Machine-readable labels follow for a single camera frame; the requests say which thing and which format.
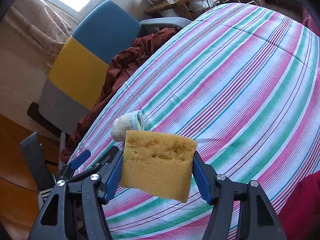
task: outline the blue gripper pad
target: blue gripper pad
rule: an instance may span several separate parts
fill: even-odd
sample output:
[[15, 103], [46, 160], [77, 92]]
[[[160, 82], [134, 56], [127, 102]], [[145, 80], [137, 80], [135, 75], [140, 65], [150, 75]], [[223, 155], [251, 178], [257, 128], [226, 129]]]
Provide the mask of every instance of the blue gripper pad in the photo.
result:
[[106, 200], [106, 203], [109, 203], [109, 201], [115, 197], [116, 190], [121, 180], [122, 159], [123, 154], [119, 157], [109, 179], [107, 180], [106, 193], [103, 197]]
[[84, 150], [71, 162], [71, 169], [77, 170], [87, 159], [89, 159], [90, 156], [91, 152], [89, 150]]
[[208, 204], [211, 203], [212, 197], [210, 194], [209, 181], [195, 156], [193, 157], [192, 174], [195, 178], [202, 199], [204, 199]]

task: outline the wooden table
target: wooden table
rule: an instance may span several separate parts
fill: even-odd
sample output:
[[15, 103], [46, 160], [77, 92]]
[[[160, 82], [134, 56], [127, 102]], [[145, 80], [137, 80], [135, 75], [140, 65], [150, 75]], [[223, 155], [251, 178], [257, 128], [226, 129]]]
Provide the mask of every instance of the wooden table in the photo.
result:
[[147, 10], [145, 10], [145, 13], [151, 17], [158, 17], [159, 11], [174, 9], [176, 14], [180, 17], [193, 20], [188, 7], [185, 5], [185, 3], [189, 1], [190, 0], [165, 0], [155, 5], [151, 5]]

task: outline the bed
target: bed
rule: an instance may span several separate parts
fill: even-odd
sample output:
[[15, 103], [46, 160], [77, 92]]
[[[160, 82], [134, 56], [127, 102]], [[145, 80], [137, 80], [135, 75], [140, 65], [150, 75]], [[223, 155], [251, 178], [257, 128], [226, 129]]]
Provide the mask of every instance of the bed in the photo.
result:
[[[319, 170], [319, 37], [266, 8], [230, 3], [201, 15], [121, 87], [71, 157], [111, 146], [112, 122], [140, 109], [146, 130], [197, 141], [202, 159], [233, 181], [257, 180], [276, 212]], [[114, 239], [201, 239], [212, 207], [194, 179], [187, 203], [119, 187], [104, 206]], [[239, 203], [229, 239], [235, 238]]]

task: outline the yellow sponge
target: yellow sponge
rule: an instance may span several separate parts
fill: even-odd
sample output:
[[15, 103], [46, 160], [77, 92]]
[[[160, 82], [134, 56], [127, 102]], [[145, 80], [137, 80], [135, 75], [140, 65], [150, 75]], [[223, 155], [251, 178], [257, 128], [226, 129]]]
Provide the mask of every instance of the yellow sponge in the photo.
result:
[[126, 131], [121, 187], [187, 202], [196, 141], [175, 134]]

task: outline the beige curtain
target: beige curtain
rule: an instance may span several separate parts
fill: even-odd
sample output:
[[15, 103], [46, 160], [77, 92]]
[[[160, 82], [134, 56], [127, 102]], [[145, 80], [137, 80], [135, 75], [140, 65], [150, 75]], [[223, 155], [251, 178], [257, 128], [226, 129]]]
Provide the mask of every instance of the beige curtain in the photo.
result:
[[72, 33], [65, 20], [43, 0], [16, 0], [4, 20], [48, 55], [49, 66]]

